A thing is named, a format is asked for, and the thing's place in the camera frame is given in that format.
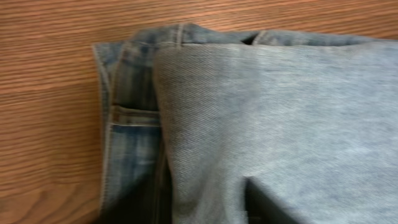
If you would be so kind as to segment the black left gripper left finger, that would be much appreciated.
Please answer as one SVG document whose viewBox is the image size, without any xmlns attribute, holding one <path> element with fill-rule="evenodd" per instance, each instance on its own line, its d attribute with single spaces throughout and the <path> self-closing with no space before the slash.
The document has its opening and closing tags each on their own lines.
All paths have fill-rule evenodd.
<svg viewBox="0 0 398 224">
<path fill-rule="evenodd" d="M 148 175 L 93 221 L 94 224 L 172 224 L 172 183 L 168 162 Z"/>
</svg>

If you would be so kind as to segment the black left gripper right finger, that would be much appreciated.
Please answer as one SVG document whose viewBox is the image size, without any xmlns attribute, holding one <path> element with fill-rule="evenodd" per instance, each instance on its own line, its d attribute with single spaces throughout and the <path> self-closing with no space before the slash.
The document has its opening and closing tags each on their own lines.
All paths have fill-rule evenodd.
<svg viewBox="0 0 398 224">
<path fill-rule="evenodd" d="M 255 177 L 244 182 L 244 208 L 248 223 L 302 224 L 300 217 L 290 210 L 271 185 Z"/>
</svg>

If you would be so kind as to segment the medium blue denim jeans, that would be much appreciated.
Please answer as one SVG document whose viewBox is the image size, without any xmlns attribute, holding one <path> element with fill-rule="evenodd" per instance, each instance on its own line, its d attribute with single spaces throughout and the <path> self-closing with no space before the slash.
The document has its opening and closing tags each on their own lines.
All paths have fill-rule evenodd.
<svg viewBox="0 0 398 224">
<path fill-rule="evenodd" d="M 397 222 L 397 42 L 142 30 L 93 47 L 101 214 L 168 162 L 172 223 L 248 223 L 246 177 L 302 223 Z"/>
</svg>

